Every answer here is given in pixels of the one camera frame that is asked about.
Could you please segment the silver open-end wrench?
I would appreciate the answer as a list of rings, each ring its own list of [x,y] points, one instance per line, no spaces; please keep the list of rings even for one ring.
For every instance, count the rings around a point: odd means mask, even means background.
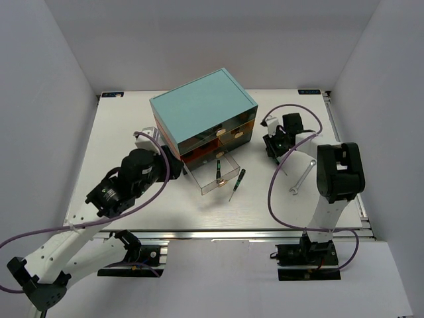
[[[316,165],[316,163],[317,163],[316,160],[310,161],[310,163],[306,167],[304,173],[302,173],[301,177],[298,179],[298,181],[296,182],[296,184],[290,188],[290,193],[292,195],[297,195],[298,194],[299,189],[300,189],[302,183],[305,181],[306,177],[312,171],[312,169],[314,168],[314,166]]]

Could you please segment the small precision screwdriver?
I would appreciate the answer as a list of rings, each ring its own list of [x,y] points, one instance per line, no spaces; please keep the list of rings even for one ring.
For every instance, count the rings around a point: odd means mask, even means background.
[[[216,180],[221,179],[221,161],[217,160],[217,167],[216,167]]]
[[[235,194],[235,192],[237,191],[237,189],[239,188],[239,185],[240,185],[240,183],[241,183],[241,181],[242,181],[242,179],[244,178],[244,175],[246,174],[246,170],[244,169],[244,168],[242,168],[241,169],[241,171],[240,171],[240,173],[239,173],[239,175],[238,175],[238,178],[237,178],[237,180],[236,180],[236,183],[235,183],[235,185],[234,185],[234,187],[233,187],[233,192],[232,192],[232,194],[231,194],[231,196],[230,196],[230,198],[229,198],[229,201],[231,201],[231,199],[232,199],[232,197],[233,197],[233,195]]]
[[[275,159],[274,160],[275,161],[275,163],[276,163],[276,165],[277,166],[279,166],[280,165],[280,161],[278,160],[278,159]],[[287,172],[282,168],[282,166],[280,167],[280,170],[286,175],[286,176],[288,176],[288,174],[287,174]]]

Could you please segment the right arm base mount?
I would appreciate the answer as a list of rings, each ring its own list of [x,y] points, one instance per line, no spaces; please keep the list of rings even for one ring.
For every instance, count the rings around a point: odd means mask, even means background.
[[[297,244],[276,245],[270,259],[278,265],[282,282],[341,280],[339,259],[333,241],[309,242],[302,237]]]

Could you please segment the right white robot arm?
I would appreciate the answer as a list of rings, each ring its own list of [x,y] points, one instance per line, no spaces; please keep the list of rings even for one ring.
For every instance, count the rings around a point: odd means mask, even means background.
[[[334,137],[305,130],[299,113],[283,116],[281,123],[268,115],[261,125],[268,129],[263,137],[267,154],[281,166],[294,151],[315,160],[319,200],[312,220],[304,229],[309,241],[299,247],[300,258],[314,264],[323,256],[321,244],[333,239],[345,207],[364,191],[365,177],[357,143],[341,143]]]

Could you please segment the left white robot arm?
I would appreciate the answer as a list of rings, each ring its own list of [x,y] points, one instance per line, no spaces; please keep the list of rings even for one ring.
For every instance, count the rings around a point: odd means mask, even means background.
[[[87,256],[78,252],[103,228],[135,205],[150,186],[179,178],[184,163],[168,146],[159,151],[134,149],[87,194],[67,225],[40,248],[14,257],[7,268],[38,311],[55,306],[82,278],[108,266],[142,262],[142,245],[128,230],[113,233]]]

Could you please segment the clear drawer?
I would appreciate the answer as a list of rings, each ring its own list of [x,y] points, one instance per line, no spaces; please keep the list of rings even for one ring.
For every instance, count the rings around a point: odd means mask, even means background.
[[[185,171],[193,178],[202,195],[219,188],[216,180],[218,159],[215,156],[215,153],[211,153],[184,164]],[[219,160],[221,161],[221,178],[228,183],[238,176],[240,166],[230,154],[225,153]]]

